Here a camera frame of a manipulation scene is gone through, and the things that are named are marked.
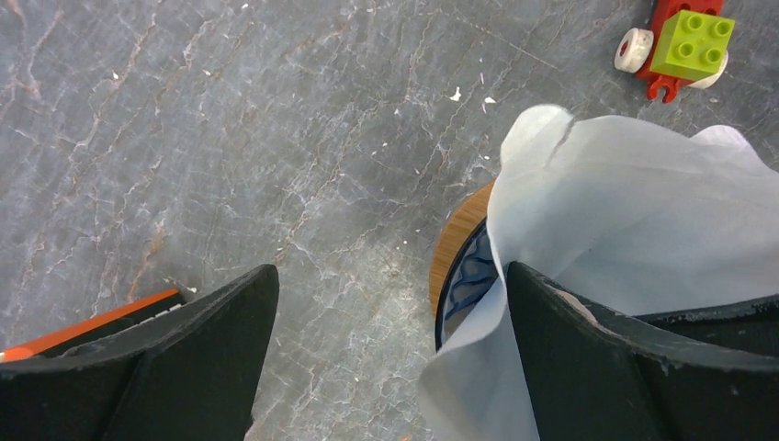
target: red lego base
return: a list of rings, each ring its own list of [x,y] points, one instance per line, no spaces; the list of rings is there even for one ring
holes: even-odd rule
[[[694,81],[654,73],[649,70],[649,67],[652,65],[652,57],[655,54],[655,47],[660,39],[662,25],[665,21],[683,9],[701,12],[710,16],[719,16],[719,12],[724,5],[725,0],[658,0],[654,16],[652,16],[652,22],[649,26],[649,30],[655,34],[652,50],[647,61],[636,72],[636,78],[649,82],[647,87],[647,97],[649,99],[657,98],[660,89],[665,89],[665,96],[662,98],[662,102],[668,104],[676,98],[680,88],[694,83]]]

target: toy car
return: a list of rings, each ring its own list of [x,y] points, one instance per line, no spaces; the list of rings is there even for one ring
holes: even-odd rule
[[[719,17],[725,0],[658,0],[649,29],[632,28],[620,41],[614,67],[649,82],[647,97],[665,90],[663,103],[679,89],[706,89],[728,65],[735,21]]]

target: white speck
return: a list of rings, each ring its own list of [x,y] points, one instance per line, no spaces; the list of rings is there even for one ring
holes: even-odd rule
[[[451,99],[452,101],[459,101],[461,96],[462,95],[460,94],[460,88],[458,87],[455,89],[455,94],[450,96],[449,99]]]

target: wooden rim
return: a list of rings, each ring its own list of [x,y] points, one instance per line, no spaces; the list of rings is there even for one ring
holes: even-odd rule
[[[490,201],[492,185],[495,181],[480,188],[470,196],[449,218],[441,231],[441,237],[433,251],[433,263],[430,265],[430,306],[433,316],[438,309],[438,300],[444,289],[444,281],[449,268],[455,262],[457,253],[473,230],[487,217],[487,203]]]

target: lego stud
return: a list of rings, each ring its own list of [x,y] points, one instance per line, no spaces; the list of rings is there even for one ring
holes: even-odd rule
[[[682,27],[687,32],[696,32],[698,29],[702,28],[703,25],[704,25],[704,20],[699,16],[690,16],[684,18],[682,22]]]
[[[692,43],[682,43],[679,46],[676,46],[675,55],[676,58],[683,60],[692,55],[693,52],[695,52],[695,47]]]
[[[722,60],[722,51],[719,49],[709,49],[701,57],[701,61],[706,64],[717,64]]]
[[[712,26],[710,29],[711,35],[718,39],[727,37],[730,34],[731,30],[733,30],[733,26],[727,21],[720,21],[719,23],[716,23],[714,26]]]

